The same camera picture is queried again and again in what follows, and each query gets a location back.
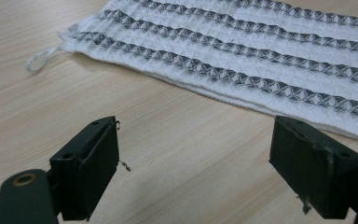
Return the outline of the white grey striped waffle towel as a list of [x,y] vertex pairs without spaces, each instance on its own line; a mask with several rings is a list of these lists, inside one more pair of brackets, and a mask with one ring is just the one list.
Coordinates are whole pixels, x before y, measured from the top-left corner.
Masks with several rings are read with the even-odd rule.
[[358,138],[358,18],[276,0],[109,0],[61,49]]

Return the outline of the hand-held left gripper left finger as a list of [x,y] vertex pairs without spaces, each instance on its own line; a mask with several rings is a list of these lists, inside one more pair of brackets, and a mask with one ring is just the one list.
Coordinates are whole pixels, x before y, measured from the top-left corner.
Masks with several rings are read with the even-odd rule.
[[50,159],[48,180],[55,211],[65,221],[88,220],[117,170],[114,116],[88,124]]

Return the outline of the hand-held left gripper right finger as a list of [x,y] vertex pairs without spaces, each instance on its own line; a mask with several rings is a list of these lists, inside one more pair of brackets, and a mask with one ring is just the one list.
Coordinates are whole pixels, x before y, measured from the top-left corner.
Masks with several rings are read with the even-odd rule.
[[321,217],[346,217],[351,176],[358,173],[357,152],[304,121],[277,116],[269,162]]

